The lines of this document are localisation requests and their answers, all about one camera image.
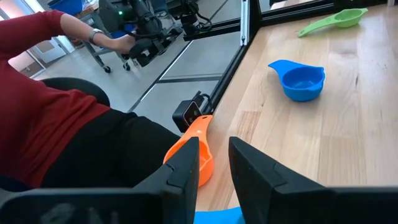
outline red sweater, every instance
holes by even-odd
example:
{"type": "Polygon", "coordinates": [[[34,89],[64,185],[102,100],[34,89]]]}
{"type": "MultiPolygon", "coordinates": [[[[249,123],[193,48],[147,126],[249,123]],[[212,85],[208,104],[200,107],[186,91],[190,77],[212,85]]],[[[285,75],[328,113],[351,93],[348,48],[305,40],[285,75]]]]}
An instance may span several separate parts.
{"type": "Polygon", "coordinates": [[[76,132],[109,110],[78,90],[59,91],[27,78],[8,60],[63,35],[62,12],[0,21],[0,175],[40,187],[76,132]]]}

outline wristwatch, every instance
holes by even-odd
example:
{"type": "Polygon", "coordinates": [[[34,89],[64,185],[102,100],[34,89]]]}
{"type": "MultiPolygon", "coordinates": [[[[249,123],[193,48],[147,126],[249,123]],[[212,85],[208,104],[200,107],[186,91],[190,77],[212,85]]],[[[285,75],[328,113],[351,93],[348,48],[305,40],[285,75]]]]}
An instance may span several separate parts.
{"type": "Polygon", "coordinates": [[[95,36],[95,34],[98,34],[98,33],[100,33],[100,34],[105,34],[105,32],[102,31],[102,30],[100,30],[100,29],[93,29],[93,30],[91,31],[91,33],[90,33],[90,37],[88,38],[88,41],[89,41],[91,44],[96,45],[96,44],[94,43],[94,36],[95,36]]]}

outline orange scoop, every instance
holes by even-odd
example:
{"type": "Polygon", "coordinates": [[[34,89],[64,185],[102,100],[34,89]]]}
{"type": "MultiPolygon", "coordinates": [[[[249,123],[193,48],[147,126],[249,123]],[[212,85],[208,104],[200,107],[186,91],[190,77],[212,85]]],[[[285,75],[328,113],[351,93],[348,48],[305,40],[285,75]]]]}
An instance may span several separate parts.
{"type": "Polygon", "coordinates": [[[163,163],[167,162],[175,152],[177,152],[181,146],[183,146],[191,137],[199,138],[199,187],[207,182],[207,180],[211,177],[214,170],[214,161],[213,156],[210,153],[209,145],[207,145],[207,127],[210,124],[212,115],[204,115],[198,117],[185,134],[177,141],[170,149],[167,151],[166,156],[164,157],[163,163]]]}

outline blue scoop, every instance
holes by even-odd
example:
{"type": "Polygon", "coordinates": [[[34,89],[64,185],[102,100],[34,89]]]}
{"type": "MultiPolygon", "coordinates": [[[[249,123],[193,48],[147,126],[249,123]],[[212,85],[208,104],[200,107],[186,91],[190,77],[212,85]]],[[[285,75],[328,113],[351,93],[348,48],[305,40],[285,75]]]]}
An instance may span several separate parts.
{"type": "Polygon", "coordinates": [[[285,95],[294,101],[313,100],[322,91],[325,80],[323,67],[303,65],[290,60],[278,60],[268,66],[278,73],[285,95]]]}
{"type": "Polygon", "coordinates": [[[240,207],[220,211],[195,212],[193,224],[245,224],[240,207]]]}

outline green measuring spoon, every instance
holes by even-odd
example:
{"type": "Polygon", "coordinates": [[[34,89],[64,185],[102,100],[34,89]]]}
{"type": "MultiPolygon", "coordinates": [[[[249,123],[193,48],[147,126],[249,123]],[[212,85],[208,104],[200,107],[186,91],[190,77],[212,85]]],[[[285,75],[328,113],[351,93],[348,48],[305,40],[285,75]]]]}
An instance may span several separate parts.
{"type": "Polygon", "coordinates": [[[368,9],[344,9],[337,14],[328,16],[306,26],[306,28],[302,29],[297,35],[298,37],[303,37],[311,31],[333,24],[341,28],[351,27],[357,24],[367,11],[368,9]]]}

